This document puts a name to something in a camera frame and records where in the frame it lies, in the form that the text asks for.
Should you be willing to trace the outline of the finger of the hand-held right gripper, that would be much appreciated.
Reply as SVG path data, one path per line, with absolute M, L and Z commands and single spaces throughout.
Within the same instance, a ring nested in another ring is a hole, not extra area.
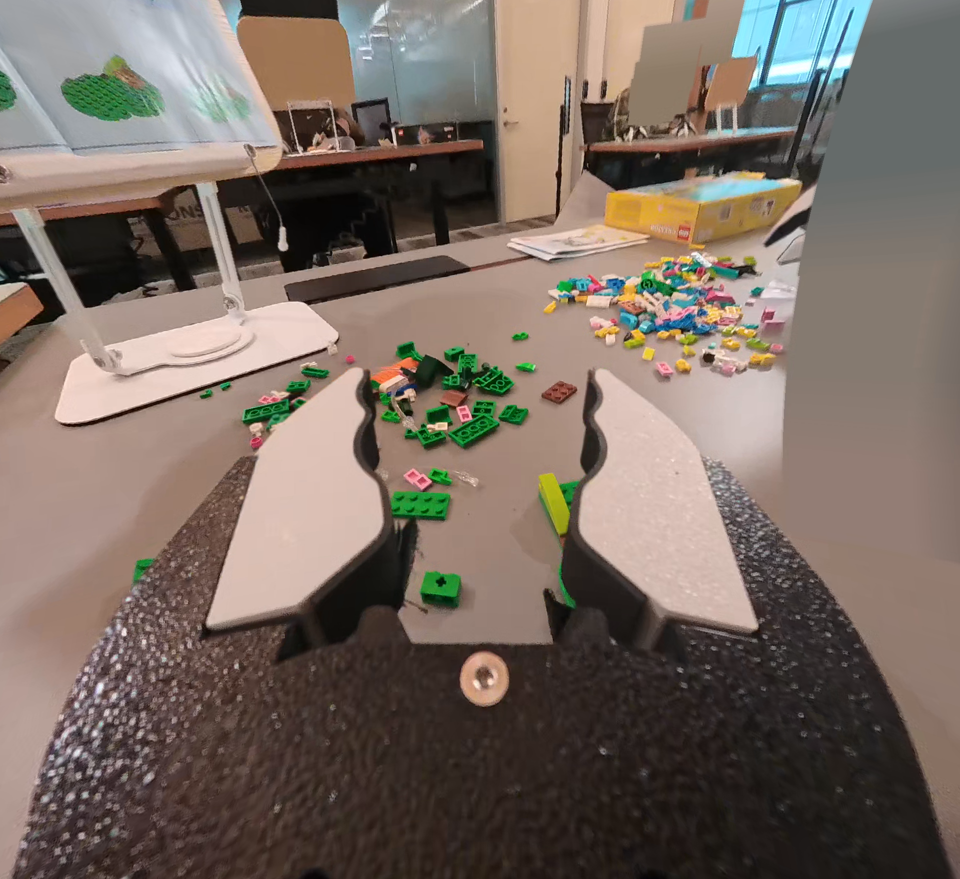
M 763 240 L 763 248 L 774 248 L 775 261 L 781 266 L 796 264 L 802 258 L 816 191 L 816 187 L 803 190 Z

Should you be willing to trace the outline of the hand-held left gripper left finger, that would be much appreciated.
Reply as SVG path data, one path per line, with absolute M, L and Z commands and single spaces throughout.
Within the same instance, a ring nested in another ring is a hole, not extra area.
M 369 374 L 349 369 L 255 456 L 206 613 L 206 633 L 279 626 L 282 649 L 346 642 L 371 609 L 403 607 L 409 528 L 378 475 Z

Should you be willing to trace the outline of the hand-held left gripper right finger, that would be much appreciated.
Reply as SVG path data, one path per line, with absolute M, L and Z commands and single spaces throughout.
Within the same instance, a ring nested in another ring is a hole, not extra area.
M 584 391 L 583 477 L 559 574 L 576 609 L 611 638 L 652 651 L 669 627 L 752 636 L 758 616 L 701 453 L 608 369 Z

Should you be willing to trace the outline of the small colourful lego pieces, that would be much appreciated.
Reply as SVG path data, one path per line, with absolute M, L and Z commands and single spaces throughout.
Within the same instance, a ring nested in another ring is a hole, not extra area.
M 547 291 L 546 317 L 577 320 L 594 341 L 631 352 L 668 381 L 695 368 L 726 378 L 774 368 L 786 353 L 786 316 L 766 294 L 753 254 L 665 254 L 625 274 L 584 273 Z

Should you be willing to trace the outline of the yellow lego box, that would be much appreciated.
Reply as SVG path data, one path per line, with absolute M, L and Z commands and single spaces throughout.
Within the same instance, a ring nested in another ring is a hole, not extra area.
M 741 171 L 618 189 L 606 196 L 604 224 L 703 246 L 775 225 L 802 190 L 796 179 Z

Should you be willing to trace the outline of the lego instruction booklet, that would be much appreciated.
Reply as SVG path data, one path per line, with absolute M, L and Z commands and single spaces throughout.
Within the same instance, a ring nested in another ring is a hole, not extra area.
M 605 224 L 532 236 L 524 233 L 508 239 L 507 247 L 528 258 L 546 263 L 566 262 L 615 249 L 647 243 L 650 237 Z

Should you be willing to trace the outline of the white book stand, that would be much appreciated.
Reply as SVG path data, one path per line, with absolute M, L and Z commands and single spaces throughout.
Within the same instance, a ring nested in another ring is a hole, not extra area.
M 2 157 L 2 212 L 12 213 L 65 309 L 82 354 L 73 359 L 54 419 L 82 426 L 276 367 L 335 345 L 340 333 L 310 306 L 248 309 L 218 201 L 217 183 L 278 164 L 278 145 L 219 144 L 160 152 L 110 150 L 98 157 L 31 152 Z M 41 208 L 108 194 L 158 194 L 192 184 L 222 279 L 223 315 L 108 345 L 54 249 Z

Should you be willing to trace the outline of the white door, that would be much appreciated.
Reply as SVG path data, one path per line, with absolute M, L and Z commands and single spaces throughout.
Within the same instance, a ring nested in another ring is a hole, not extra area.
M 577 70 L 581 0 L 493 0 L 499 213 L 556 213 L 560 111 Z

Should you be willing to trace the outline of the long brown desk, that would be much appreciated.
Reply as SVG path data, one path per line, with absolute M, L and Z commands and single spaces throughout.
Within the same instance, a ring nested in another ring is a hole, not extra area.
M 273 198 L 285 202 L 333 198 L 349 193 L 369 193 L 377 199 L 387 200 L 390 190 L 399 183 L 420 183 L 428 191 L 436 242 L 445 246 L 450 242 L 446 208 L 450 159 L 482 154 L 482 141 L 463 140 L 363 148 L 353 152 L 287 155 L 274 169 L 266 172 L 265 183 Z M 195 290 L 197 285 L 164 220 L 164 213 L 173 207 L 176 191 L 176 188 L 170 188 L 153 195 L 87 197 L 37 205 L 36 210 L 46 222 L 143 216 L 174 287 L 179 292 L 186 292 Z

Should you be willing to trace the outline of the black laptop screen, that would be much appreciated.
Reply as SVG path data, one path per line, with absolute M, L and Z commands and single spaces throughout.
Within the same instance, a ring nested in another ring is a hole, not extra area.
M 364 146 L 378 148 L 386 142 L 396 145 L 388 97 L 356 101 L 351 105 L 354 123 L 363 134 Z

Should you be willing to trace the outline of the cardboard sheet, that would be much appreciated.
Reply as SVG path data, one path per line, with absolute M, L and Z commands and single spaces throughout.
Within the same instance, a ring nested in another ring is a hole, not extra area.
M 236 34 L 271 111 L 300 102 L 347 107 L 355 101 L 353 58 L 340 21 L 241 16 Z

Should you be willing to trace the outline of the open instruction book on board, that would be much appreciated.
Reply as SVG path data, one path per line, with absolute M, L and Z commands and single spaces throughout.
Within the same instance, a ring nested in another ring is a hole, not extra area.
M 277 122 L 219 0 L 1 0 L 2 212 L 268 172 Z

